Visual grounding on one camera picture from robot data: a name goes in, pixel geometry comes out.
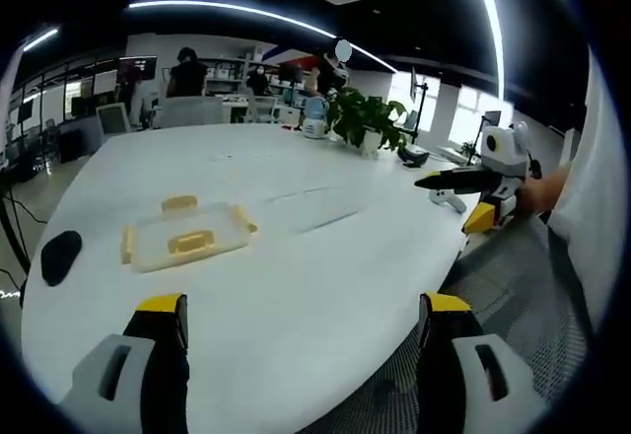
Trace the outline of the person's right hand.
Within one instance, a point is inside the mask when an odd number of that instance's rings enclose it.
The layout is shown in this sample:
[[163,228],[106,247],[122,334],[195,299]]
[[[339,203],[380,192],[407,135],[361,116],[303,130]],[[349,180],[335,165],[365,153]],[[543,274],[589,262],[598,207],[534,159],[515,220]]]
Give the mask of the person's right hand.
[[526,177],[516,192],[516,214],[538,215],[548,211],[546,182],[544,179]]

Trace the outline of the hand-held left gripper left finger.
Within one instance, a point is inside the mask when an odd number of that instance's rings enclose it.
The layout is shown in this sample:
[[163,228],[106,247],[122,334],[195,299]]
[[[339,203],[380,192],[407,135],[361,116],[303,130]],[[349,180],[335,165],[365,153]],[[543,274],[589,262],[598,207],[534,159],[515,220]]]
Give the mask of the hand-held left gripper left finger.
[[73,369],[59,407],[84,433],[186,433],[187,296],[151,297]]

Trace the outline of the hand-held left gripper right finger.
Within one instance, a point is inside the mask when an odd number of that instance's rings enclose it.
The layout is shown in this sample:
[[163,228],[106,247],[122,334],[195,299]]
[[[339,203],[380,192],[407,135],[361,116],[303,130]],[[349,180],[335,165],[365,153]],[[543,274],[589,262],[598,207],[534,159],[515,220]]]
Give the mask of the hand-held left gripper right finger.
[[419,297],[419,433],[525,433],[546,409],[528,364],[462,299]]

